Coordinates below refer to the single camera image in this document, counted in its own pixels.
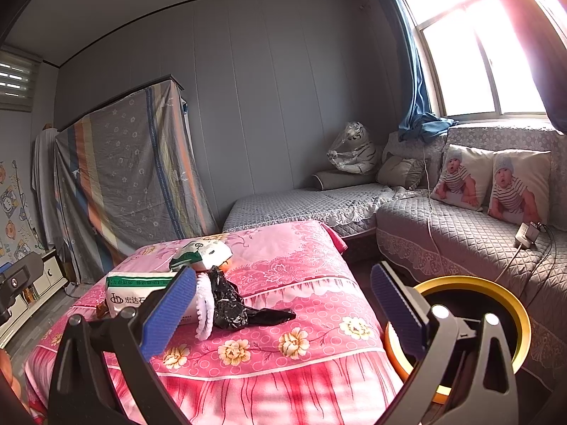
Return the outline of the white green tissue pack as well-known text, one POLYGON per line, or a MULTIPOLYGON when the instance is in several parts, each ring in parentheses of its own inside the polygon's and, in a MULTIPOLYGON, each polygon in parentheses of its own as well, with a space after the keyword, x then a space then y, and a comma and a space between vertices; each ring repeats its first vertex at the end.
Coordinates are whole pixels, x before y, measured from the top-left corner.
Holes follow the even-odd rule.
POLYGON ((109 272, 105 301, 112 317, 126 307, 138 308, 151 292, 164 289, 176 272, 109 272))

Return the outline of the white foam fruit net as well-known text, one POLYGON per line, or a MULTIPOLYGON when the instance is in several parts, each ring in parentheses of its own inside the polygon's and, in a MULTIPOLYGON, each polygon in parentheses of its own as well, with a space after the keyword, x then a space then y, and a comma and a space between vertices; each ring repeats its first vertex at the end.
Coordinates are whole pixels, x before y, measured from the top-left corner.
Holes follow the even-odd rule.
POLYGON ((195 301, 198 317, 195 337, 199 341, 205 341, 212 334, 215 306, 212 282, 206 272, 200 272, 197 275, 195 301))

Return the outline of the black plastic bag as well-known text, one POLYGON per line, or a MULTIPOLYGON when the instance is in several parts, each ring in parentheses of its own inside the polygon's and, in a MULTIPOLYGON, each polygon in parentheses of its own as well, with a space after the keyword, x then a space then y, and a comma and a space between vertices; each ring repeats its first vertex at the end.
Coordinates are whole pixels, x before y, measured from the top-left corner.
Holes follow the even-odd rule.
POLYGON ((245 327, 276 326, 293 321, 296 314, 291 309, 255 309, 244 303, 237 286, 228 281, 221 269, 208 272, 214 296, 213 326, 222 330, 239 331, 245 327))

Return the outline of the white green wrapper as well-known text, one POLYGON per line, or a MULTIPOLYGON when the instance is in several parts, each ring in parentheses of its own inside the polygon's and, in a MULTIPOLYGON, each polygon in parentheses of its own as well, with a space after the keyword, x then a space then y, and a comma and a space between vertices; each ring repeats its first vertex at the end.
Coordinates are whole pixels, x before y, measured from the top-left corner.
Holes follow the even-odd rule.
POLYGON ((196 272, 208 272, 220 268, 232 258, 232 249, 218 239, 197 239, 179 249, 169 262, 175 271, 189 267, 196 272))

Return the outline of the white tv cabinet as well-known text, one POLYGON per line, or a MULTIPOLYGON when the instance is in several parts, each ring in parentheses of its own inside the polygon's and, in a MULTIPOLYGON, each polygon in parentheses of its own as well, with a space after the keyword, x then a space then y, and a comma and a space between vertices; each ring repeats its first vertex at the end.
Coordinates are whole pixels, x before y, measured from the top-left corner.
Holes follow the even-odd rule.
MULTIPOLYGON (((5 348, 23 324, 67 283, 55 249, 43 254, 41 258, 43 261, 42 276, 15 298, 15 304, 10 308, 10 319, 1 324, 1 348, 5 348)), ((1 272, 13 264, 2 265, 1 272)))

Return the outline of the grey hanging garment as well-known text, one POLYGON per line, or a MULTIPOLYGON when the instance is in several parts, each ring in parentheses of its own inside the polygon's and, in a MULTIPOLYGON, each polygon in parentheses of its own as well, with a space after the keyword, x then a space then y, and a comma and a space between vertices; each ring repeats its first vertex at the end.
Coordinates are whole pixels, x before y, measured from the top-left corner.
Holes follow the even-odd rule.
POLYGON ((58 225, 57 203, 55 199, 54 162, 55 140, 58 130, 51 125, 45 125, 35 137, 33 151, 32 188, 35 192, 35 202, 41 230, 48 249, 55 249, 62 240, 58 225))

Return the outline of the striped sheet covered wardrobe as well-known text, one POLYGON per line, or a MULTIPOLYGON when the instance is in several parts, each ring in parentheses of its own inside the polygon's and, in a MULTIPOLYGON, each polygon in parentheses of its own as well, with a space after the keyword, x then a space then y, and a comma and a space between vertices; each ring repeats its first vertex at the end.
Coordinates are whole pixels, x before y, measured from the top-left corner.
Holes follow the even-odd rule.
POLYGON ((83 283, 137 249, 217 232, 182 89, 156 81, 97 108, 55 140, 63 240, 83 283))

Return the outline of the pink floral table cloth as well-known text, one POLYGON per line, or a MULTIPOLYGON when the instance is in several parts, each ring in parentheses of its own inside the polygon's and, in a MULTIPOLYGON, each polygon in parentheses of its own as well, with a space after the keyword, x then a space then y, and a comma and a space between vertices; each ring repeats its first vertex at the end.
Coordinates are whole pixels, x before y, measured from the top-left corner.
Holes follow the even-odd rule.
POLYGON ((164 283, 179 261, 221 257, 150 364, 193 424, 372 424, 402 382, 382 328, 317 221, 144 246, 70 308, 88 321, 139 304, 128 284, 164 283))

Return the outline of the white power strip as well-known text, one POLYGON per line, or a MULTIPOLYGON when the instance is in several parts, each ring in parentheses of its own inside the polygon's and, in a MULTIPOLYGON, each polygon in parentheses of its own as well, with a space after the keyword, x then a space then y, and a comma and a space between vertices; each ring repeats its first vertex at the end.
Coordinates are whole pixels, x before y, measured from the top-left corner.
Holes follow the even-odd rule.
POLYGON ((516 245, 524 249, 530 249, 535 244, 540 231, 540 223, 521 223, 515 234, 516 245))

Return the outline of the grey quilted corner sofa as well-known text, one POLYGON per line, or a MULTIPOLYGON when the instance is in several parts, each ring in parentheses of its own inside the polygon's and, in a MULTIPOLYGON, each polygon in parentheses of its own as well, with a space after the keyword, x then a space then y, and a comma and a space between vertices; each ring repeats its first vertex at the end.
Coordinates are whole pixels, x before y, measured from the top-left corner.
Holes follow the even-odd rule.
POLYGON ((525 305, 532 345, 524 367, 548 389, 566 372, 566 137, 557 131, 454 127, 452 143, 483 150, 551 152, 549 232, 520 251, 516 226, 479 211, 436 202, 424 192, 396 193, 373 221, 378 248, 418 282, 446 274, 494 279, 525 305))

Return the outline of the right baby print pillow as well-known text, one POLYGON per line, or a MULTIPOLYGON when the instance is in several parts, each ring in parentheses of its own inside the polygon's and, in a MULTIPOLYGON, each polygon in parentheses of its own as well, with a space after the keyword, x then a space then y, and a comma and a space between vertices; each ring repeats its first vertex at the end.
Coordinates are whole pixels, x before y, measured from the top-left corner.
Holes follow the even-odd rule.
POLYGON ((551 152, 506 150, 495 154, 488 215, 508 223, 547 223, 551 152))

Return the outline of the baby print pillow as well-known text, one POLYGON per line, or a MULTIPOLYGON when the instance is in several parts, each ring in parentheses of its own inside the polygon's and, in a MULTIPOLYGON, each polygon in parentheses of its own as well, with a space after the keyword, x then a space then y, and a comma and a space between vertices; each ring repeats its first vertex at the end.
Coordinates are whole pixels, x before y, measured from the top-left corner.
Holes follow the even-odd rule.
POLYGON ((547 223, 551 152, 506 150, 495 154, 488 215, 508 223, 547 223))
POLYGON ((457 207, 482 210, 491 186, 492 151, 450 144, 432 198, 457 207))

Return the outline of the left baby print pillow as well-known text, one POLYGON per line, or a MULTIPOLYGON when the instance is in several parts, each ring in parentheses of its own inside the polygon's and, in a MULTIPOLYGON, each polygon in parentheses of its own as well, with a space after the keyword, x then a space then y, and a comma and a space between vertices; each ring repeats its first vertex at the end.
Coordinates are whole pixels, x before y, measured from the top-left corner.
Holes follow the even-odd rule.
POLYGON ((450 144, 432 198, 457 207, 482 210, 491 186, 492 151, 450 144))

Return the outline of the window blind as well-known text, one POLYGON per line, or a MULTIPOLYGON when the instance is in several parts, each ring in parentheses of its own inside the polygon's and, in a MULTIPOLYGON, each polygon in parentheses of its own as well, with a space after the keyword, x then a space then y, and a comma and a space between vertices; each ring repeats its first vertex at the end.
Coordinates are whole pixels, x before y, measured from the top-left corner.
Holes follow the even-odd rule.
POLYGON ((0 51, 0 104, 3 111, 31 112, 41 58, 3 44, 0 51))

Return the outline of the grey satin cushion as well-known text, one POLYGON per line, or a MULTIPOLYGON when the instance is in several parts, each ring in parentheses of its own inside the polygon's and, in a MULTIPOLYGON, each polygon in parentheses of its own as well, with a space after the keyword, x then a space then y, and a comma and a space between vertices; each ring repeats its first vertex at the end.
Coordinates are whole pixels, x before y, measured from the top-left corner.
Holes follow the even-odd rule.
POLYGON ((413 190, 418 187, 424 175, 425 164, 422 160, 389 154, 378 170, 377 183, 413 190))

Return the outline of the grey bolster cushion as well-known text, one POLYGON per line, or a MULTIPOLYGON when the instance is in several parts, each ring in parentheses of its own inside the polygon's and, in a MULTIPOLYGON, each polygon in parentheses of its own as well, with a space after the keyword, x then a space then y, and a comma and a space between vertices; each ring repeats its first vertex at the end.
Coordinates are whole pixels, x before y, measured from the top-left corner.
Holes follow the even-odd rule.
POLYGON ((339 170, 329 170, 317 172, 312 177, 315 186, 320 191, 368 184, 376 181, 375 172, 351 174, 339 170))

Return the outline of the blue curtain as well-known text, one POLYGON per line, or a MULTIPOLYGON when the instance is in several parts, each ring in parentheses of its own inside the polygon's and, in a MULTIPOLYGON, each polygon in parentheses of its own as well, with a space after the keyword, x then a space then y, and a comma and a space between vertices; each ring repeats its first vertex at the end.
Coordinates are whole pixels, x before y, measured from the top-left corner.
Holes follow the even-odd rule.
POLYGON ((400 82, 402 88, 402 114, 398 125, 401 141, 420 140, 429 144, 446 134, 455 120, 442 118, 432 112, 411 24, 402 0, 378 0, 394 35, 397 48, 400 82))

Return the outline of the window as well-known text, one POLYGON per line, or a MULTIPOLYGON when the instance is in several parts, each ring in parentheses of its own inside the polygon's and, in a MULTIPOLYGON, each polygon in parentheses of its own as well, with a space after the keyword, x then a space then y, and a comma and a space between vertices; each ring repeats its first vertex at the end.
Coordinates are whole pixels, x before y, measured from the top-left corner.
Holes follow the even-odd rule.
MULTIPOLYGON (((402 1, 444 116, 549 120, 500 0, 402 1)), ((566 0, 536 2, 566 46, 566 0)))

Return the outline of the dark purple curtain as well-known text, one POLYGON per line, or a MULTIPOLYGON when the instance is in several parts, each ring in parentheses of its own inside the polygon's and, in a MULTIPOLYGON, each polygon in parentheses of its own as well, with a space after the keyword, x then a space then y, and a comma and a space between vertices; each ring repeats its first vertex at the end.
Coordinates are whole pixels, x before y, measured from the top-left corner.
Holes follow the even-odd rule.
POLYGON ((566 132, 566 46, 536 0, 500 0, 529 61, 554 128, 566 132))

